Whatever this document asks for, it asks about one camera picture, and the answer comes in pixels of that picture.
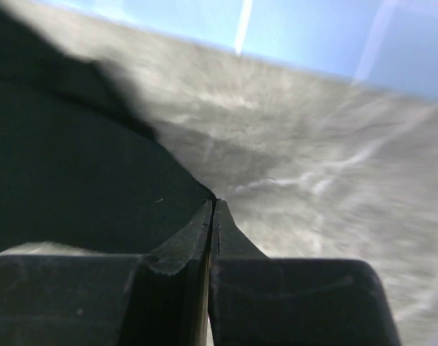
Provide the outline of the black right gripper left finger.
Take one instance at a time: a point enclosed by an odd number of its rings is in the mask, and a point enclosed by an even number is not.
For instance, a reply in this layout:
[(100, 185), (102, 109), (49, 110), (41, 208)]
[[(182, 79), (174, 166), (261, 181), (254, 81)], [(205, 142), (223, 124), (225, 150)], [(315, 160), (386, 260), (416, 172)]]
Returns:
[(146, 254), (0, 253), (0, 345), (205, 345), (211, 217)]

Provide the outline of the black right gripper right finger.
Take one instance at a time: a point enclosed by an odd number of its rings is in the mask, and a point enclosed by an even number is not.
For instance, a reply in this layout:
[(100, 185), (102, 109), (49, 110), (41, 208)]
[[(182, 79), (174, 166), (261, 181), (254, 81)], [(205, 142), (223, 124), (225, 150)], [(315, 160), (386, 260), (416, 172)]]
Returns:
[(270, 258), (216, 203), (209, 318), (216, 345), (399, 345), (382, 283), (358, 259)]

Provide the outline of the black t shirt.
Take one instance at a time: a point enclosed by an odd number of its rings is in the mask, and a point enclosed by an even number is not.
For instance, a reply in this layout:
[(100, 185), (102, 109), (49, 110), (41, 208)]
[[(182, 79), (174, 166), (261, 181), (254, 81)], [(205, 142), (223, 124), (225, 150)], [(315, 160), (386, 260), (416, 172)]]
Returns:
[(95, 62), (0, 7), (0, 252), (51, 241), (141, 254), (213, 199)]

